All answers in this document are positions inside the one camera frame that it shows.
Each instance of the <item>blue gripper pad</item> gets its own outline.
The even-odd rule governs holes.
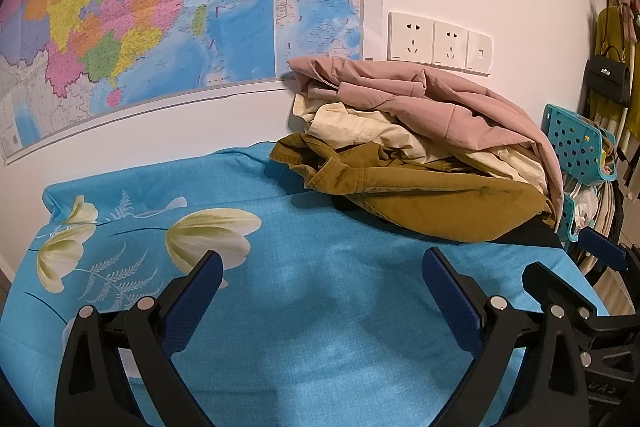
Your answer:
[[[601,233],[588,228],[580,230],[578,246],[598,258],[610,269],[623,272],[628,267],[626,252],[618,245],[614,245]]]
[[[482,320],[433,248],[422,258],[422,278],[463,351],[475,359],[482,353]]]
[[[207,262],[200,266],[165,316],[160,345],[168,358],[187,347],[218,291],[222,274],[222,258],[211,252]]]

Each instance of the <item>blue tablecloth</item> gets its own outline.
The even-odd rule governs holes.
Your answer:
[[[440,247],[488,295],[531,310],[537,304],[520,276],[527,264],[542,261],[606,313],[562,250],[448,243],[359,210],[339,212],[328,196],[304,190],[297,175],[269,161],[272,146],[112,172],[45,191],[51,221],[30,246],[0,321],[0,366],[40,425],[53,425],[67,321],[86,302],[117,310],[141,295],[158,295],[182,274],[166,230],[186,233],[191,218],[178,220],[207,209],[244,210],[261,220],[255,231],[259,221],[253,218],[244,229],[225,225],[235,230],[228,234],[233,240],[226,244],[225,267],[244,259],[237,236],[246,235],[250,253],[225,271],[228,286],[187,349],[173,357],[217,427],[428,425],[470,363],[422,281],[420,263],[429,247]],[[79,238],[77,227],[93,220],[92,207],[97,226],[89,227],[89,238]],[[61,248],[60,233],[71,233],[83,250],[74,270],[62,270],[64,289],[52,293],[36,263],[45,263],[53,279],[56,269],[60,273],[51,253]],[[521,356],[512,357],[487,425],[509,396]],[[142,381],[131,383],[146,420],[162,425]]]

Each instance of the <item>pile of clothes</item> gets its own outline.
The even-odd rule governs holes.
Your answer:
[[[289,67],[306,132],[280,140],[271,158],[306,187],[454,241],[492,241],[534,216],[557,227],[558,159],[517,105],[410,62],[302,57]]]

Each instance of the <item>yellow garment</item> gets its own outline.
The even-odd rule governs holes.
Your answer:
[[[601,53],[604,50],[601,50],[602,45],[602,37],[604,35],[604,26],[606,19],[606,11],[603,10],[598,17],[598,31],[596,35],[596,47],[595,52],[597,54]],[[609,46],[615,46],[618,51],[622,54],[621,47],[621,39],[620,39],[620,16],[618,15],[618,9],[616,7],[609,8],[609,26],[607,27],[607,36],[605,42],[605,49]],[[629,112],[626,115],[626,123],[625,129],[628,129],[629,132],[640,139],[640,64],[638,60],[640,60],[640,42],[636,43],[636,67],[634,68],[634,76],[632,79],[632,88],[631,88],[631,106],[629,107]],[[626,64],[629,65],[629,57],[631,54],[631,45],[629,42],[625,43],[625,54],[626,54]],[[619,60],[618,54],[615,50],[610,50],[607,54],[607,57],[612,58],[612,60]],[[590,118],[594,120],[597,114],[604,116],[605,118],[611,118],[616,122],[620,121],[622,116],[621,105],[618,105],[615,102],[611,102],[608,98],[605,98],[601,94],[598,94],[594,91],[591,91],[591,108],[590,108]]]
[[[305,120],[306,133],[333,149],[375,142],[391,150],[390,155],[425,164],[455,156],[460,161],[494,178],[529,183],[548,196],[546,174],[533,152],[520,145],[494,147],[486,151],[464,151],[448,144],[436,146],[417,136],[398,120],[382,111],[359,111],[342,102],[296,95],[293,114]]]
[[[549,218],[548,200],[530,184],[434,171],[392,158],[374,142],[335,151],[295,133],[276,143],[271,158],[300,174],[306,188],[347,196],[375,216],[434,237],[491,241],[539,214]]]

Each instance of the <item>teal plastic basket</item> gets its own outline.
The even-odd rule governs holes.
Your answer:
[[[549,104],[545,109],[542,129],[556,151],[562,171],[582,185],[600,185],[617,178],[615,165],[611,174],[605,174],[600,167],[600,131],[576,113]],[[616,142],[611,133],[607,132],[607,137],[612,143]]]
[[[578,241],[578,235],[574,233],[575,201],[568,194],[564,195],[564,205],[562,206],[562,218],[558,227],[558,237],[560,241]]]

